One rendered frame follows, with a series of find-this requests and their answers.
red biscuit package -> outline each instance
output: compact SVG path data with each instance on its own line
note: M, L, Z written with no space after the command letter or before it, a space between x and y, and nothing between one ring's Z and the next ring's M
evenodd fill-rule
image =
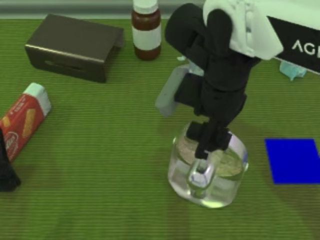
M37 83L31 83L0 120L2 138L0 192L13 191L17 187L13 187L14 185L20 185L20 180L11 168L10 162L26 145L51 108L45 88Z

red box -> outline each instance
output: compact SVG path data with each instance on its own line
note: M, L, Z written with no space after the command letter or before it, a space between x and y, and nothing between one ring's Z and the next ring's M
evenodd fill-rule
M45 88L31 83L0 120L5 149L12 162L46 118L52 106Z

transparent jar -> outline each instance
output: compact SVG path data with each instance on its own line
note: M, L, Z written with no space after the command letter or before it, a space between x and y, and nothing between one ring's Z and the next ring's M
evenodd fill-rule
M226 151L210 152L207 160L196 159L198 143L186 137L189 124L174 138L168 180L182 198L208 208L222 208L233 202L244 173L248 154L232 134Z

gray plastic piece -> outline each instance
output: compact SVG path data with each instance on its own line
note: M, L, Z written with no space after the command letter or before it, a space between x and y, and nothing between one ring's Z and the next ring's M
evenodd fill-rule
M177 66L175 69L173 69L169 79L163 86L155 101L155 107L163 116L169 117L175 112L178 104L175 102L175 94L188 71L188 64Z

green tabletop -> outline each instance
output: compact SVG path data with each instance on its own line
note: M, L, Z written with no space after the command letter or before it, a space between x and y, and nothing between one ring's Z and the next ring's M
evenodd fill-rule
M318 76L290 82L276 60L252 71L230 126L249 169L233 204L206 209L167 181L174 135L202 118L154 107L179 54L163 43L157 60L140 61L128 20L94 21L126 33L106 84L33 68L24 43L40 20L0 20L1 114L31 82L53 105L13 164L22 185L0 194L0 240L320 240L320 187L274 185L264 146L266 137L320 140Z

